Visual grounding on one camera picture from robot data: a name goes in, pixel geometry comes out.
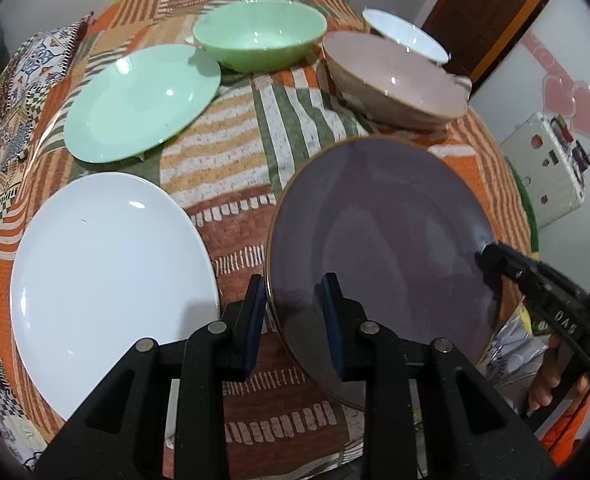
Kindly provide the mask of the orange sleeve forearm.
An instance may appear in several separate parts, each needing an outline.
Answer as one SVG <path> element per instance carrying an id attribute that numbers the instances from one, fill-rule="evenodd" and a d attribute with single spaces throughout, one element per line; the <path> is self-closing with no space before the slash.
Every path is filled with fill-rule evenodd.
<path id="1" fill-rule="evenodd" d="M 586 419 L 589 408 L 590 396 L 575 411 L 568 408 L 542 437 L 541 444 L 557 467 L 563 466 L 574 454 L 576 435 Z"/>

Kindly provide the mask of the right hand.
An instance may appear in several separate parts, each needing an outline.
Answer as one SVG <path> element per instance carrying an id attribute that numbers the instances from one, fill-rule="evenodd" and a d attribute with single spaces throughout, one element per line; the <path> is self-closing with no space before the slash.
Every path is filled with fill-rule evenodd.
<path id="1" fill-rule="evenodd" d="M 548 349 L 544 352 L 543 361 L 532 381 L 529 393 L 528 404 L 530 410 L 536 411 L 542 406 L 548 406 L 553 400 L 553 389 L 560 383 L 560 367 L 558 366 L 558 347 L 562 338 L 552 334 L 548 341 Z M 576 395 L 569 405 L 567 411 L 573 413 L 582 402 L 590 388 L 590 374 L 583 374 L 576 383 Z"/>

